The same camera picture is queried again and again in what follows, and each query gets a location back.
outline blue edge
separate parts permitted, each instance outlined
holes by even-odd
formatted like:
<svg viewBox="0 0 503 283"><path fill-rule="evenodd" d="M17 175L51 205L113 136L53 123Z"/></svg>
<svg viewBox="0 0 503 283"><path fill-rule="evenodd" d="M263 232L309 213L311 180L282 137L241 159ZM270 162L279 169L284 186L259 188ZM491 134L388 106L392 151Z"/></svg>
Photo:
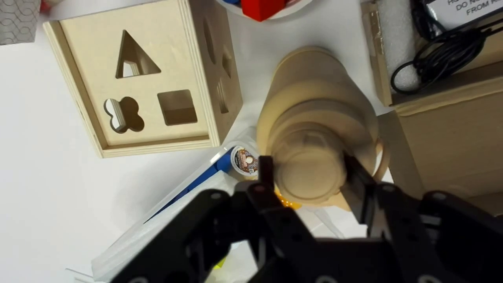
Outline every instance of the blue edge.
<svg viewBox="0 0 503 283"><path fill-rule="evenodd" d="M194 181L191 181L182 192L179 192L172 200L169 200L166 205L163 205L153 216L150 216L146 222L152 221L155 216L158 216L163 210L169 208L172 203L175 203L179 199L186 195L190 191L202 184L205 180L212 178L218 172L229 172L232 169L230 166L230 150L227 150L215 164L212 164L205 172L202 172Z"/></svg>
<svg viewBox="0 0 503 283"><path fill-rule="evenodd" d="M240 0L223 0L224 4L240 5Z"/></svg>

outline white label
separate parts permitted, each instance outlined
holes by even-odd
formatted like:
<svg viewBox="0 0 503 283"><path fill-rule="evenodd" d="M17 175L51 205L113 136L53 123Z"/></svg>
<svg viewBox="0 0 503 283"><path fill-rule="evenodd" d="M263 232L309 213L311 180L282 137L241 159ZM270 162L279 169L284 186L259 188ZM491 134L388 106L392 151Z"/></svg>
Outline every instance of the white label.
<svg viewBox="0 0 503 283"><path fill-rule="evenodd" d="M446 30L452 30L498 11L503 8L503 0L435 0L427 8Z"/></svg>

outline red object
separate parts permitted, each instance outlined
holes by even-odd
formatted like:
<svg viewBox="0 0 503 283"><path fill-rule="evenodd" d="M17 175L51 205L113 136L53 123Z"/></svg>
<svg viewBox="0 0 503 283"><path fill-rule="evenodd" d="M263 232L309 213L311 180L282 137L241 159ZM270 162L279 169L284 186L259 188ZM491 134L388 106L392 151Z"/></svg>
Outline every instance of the red object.
<svg viewBox="0 0 503 283"><path fill-rule="evenodd" d="M42 4L40 4L40 13L42 15L48 15L50 13L50 5L45 0L42 0Z"/></svg>
<svg viewBox="0 0 503 283"><path fill-rule="evenodd" d="M271 18L285 7L287 0L241 0L241 13L257 22Z"/></svg>

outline wooden shape sorter box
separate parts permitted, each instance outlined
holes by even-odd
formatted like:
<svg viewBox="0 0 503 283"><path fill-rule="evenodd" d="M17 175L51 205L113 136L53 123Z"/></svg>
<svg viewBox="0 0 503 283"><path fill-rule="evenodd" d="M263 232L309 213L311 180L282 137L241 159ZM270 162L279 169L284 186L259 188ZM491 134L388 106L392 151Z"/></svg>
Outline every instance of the wooden shape sorter box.
<svg viewBox="0 0 503 283"><path fill-rule="evenodd" d="M241 96L215 2L161 0L43 27L100 156L224 140Z"/></svg>

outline keyhole-shaped hole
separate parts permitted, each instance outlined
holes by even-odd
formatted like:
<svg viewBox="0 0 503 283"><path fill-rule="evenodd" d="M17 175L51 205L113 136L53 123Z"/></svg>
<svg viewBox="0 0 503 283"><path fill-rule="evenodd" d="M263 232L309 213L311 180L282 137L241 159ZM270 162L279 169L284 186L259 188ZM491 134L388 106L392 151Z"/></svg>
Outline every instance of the keyhole-shaped hole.
<svg viewBox="0 0 503 283"><path fill-rule="evenodd" d="M230 65L232 65L230 52L227 52L226 49L223 49L221 68L223 68L224 74L226 74L229 79L232 78Z"/></svg>
<svg viewBox="0 0 503 283"><path fill-rule="evenodd" d="M109 126L114 133L124 134L127 129L139 133L144 128L141 117L138 115L138 104L131 98L124 98L120 103L114 100L105 101L105 112L109 117Z"/></svg>
<svg viewBox="0 0 503 283"><path fill-rule="evenodd" d="M207 21L202 21L202 33L204 33L204 41L205 41L205 49L207 49L207 55L208 60L215 65L216 63L216 57L215 57L215 48L213 48L213 38L208 32L208 26Z"/></svg>
<svg viewBox="0 0 503 283"><path fill-rule="evenodd" d="M215 92L216 92L216 103L218 103L219 114L229 114L229 107L226 106L226 92L221 79L218 81Z"/></svg>

